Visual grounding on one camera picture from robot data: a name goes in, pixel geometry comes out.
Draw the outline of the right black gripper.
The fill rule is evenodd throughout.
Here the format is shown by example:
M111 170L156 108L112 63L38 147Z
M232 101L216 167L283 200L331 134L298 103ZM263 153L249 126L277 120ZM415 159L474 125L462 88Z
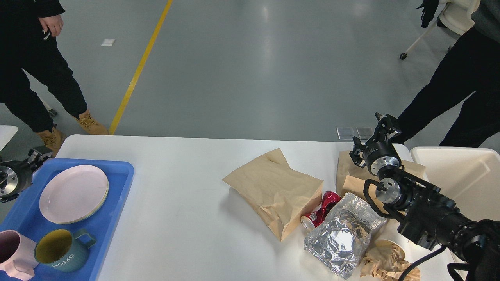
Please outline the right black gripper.
M384 176L389 170L398 169L402 161L396 152L393 138L402 133L398 120L390 114L375 112L377 126L375 142L363 144L359 137L353 136L353 147L349 155L355 166L368 169L373 176Z

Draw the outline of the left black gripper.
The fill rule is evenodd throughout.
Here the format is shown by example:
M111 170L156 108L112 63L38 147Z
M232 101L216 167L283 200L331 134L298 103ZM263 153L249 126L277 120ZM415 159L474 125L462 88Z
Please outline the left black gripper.
M32 184L33 172L52 157L53 151L46 146L36 146L28 152L25 161L7 161L0 164L0 198L6 203L18 198L19 193Z

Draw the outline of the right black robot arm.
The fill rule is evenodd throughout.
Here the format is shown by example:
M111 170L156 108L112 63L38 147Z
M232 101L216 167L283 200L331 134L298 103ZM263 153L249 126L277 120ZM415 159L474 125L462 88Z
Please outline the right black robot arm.
M398 232L411 242L431 250L403 271L403 281L418 265L450 249L462 263L449 263L448 272L460 281L459 271L468 272L468 281L498 281L500 277L499 222L465 217L454 200L440 188L408 173L396 152L392 138L401 134L398 121L390 114L375 113L374 134L362 143L353 137L349 155L353 163L377 177L364 183L364 197L381 217L396 219ZM439 244L437 251L433 248Z

